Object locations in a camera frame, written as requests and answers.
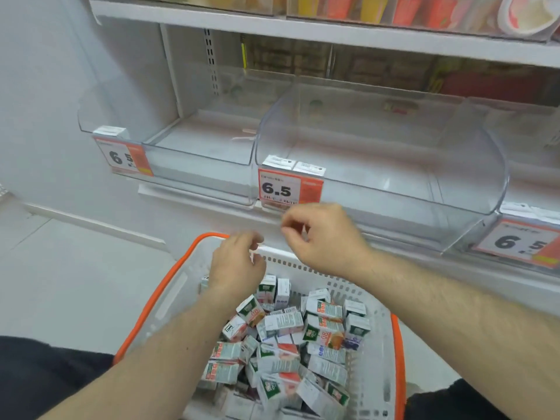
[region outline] white tile floor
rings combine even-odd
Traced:
[[[0,204],[0,335],[114,353],[173,265],[171,255]],[[407,381],[423,390],[458,378],[402,325]]]

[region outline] hand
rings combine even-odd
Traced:
[[[323,274],[355,281],[371,253],[371,247],[338,204],[294,206],[285,213],[281,226],[298,259]],[[307,241],[301,235],[303,226]]]
[[[255,231],[244,232],[224,240],[214,250],[208,289],[217,293],[219,300],[231,303],[234,309],[252,295],[263,280],[266,261],[254,254],[251,262],[249,256],[249,250],[256,250],[263,241]]]

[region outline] person's right arm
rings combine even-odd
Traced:
[[[559,418],[560,319],[372,249],[339,205],[295,206],[282,232],[299,260],[374,295],[509,418]]]

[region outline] price tag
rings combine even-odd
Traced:
[[[125,143],[98,136],[94,136],[94,140],[111,167],[153,177],[150,162],[141,144]]]
[[[503,218],[474,249],[554,268],[560,264],[560,230]]]
[[[261,200],[284,205],[315,203],[321,200],[323,181],[287,172],[259,169],[259,197]]]

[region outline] person's left arm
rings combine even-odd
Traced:
[[[237,234],[214,252],[208,289],[144,346],[66,399],[41,420],[177,420],[235,308],[254,293],[266,262],[254,255],[262,236]]]

